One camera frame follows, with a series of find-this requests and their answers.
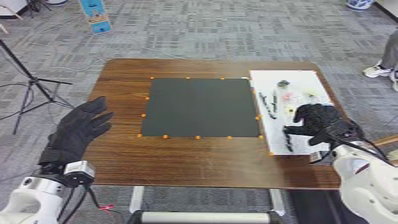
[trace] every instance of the gray carpet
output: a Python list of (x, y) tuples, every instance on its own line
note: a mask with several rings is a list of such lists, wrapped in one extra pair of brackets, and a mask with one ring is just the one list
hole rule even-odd
[[(42, 9), (34, 19), (2, 21), (0, 34), (12, 51), (41, 78), (74, 83), (60, 95), (78, 105), (89, 96), (105, 61), (126, 58), (190, 58), (261, 61), (311, 61), (321, 68), (337, 99), (369, 139), (398, 133), (398, 93), (387, 78), (360, 75), (382, 56), (396, 23), (373, 7), (359, 13), (343, 0), (124, 0), (106, 1), (112, 32), (92, 36), (80, 6)], [(0, 85), (25, 83), (25, 77), (0, 55)], [(0, 88), (0, 117), (19, 109), (21, 87)], [(42, 100), (35, 91), (35, 103)], [(67, 110), (41, 108), (23, 117), (18, 135), (14, 118), (0, 121), (0, 180), (35, 169), (46, 136)], [(21, 178), (0, 182), (0, 204)], [(131, 189), (98, 187), (99, 198), (121, 210)], [(261, 190), (153, 188), (149, 209), (263, 211), (268, 194)], [(74, 223), (105, 223), (92, 207)]]

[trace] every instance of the wooden table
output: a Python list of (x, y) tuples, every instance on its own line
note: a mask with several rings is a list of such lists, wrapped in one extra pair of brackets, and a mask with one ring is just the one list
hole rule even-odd
[(96, 184), (282, 189), (336, 189), (330, 166), (309, 165), (307, 156), (270, 156), (259, 138), (138, 137), (151, 79), (240, 78), (249, 70), (314, 70), (341, 109), (320, 69), (309, 62), (114, 59), (90, 99), (106, 96), (115, 112), (112, 130), (92, 142), (85, 159), (96, 166)]

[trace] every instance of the black mat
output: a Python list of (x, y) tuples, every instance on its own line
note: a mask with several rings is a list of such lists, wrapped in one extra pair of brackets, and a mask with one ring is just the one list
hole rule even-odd
[(142, 135), (256, 137), (249, 80), (154, 79)]

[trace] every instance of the white paper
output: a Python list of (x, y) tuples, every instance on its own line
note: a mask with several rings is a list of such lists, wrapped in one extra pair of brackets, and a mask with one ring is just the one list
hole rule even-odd
[[(286, 147), (286, 137), (282, 133), (282, 126), (300, 126), (302, 123), (293, 123), (295, 110), (304, 104), (332, 104), (327, 91), (314, 71), (281, 71), (281, 70), (252, 70), (250, 71), (250, 85), (254, 87), (256, 101), (259, 113), (263, 115), (261, 122), (265, 127), (265, 135), (268, 141), (270, 151), (275, 155), (309, 155), (316, 151), (329, 151), (329, 144), (321, 143), (309, 146), (307, 140), (311, 137), (289, 135), (293, 152)], [(277, 83), (286, 80), (289, 85), (286, 89), (277, 87)], [(273, 114), (273, 93), (277, 95), (277, 113), (273, 120), (268, 116), (259, 93), (266, 96), (266, 104)]]

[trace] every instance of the chair leg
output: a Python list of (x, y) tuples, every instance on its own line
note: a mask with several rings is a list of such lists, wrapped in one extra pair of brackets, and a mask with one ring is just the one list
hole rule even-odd
[(7, 33), (9, 34), (9, 31), (7, 31), (7, 29), (5, 29), (5, 27), (3, 27), (3, 24), (0, 23), (0, 29), (3, 30), (3, 33)]
[(18, 13), (14, 12), (12, 9), (10, 9), (5, 5), (0, 5), (0, 7), (3, 7), (3, 8), (9, 10), (9, 12), (12, 13), (12, 15), (16, 16), (16, 18), (18, 18), (19, 20), (23, 20), (21, 16), (18, 15)]

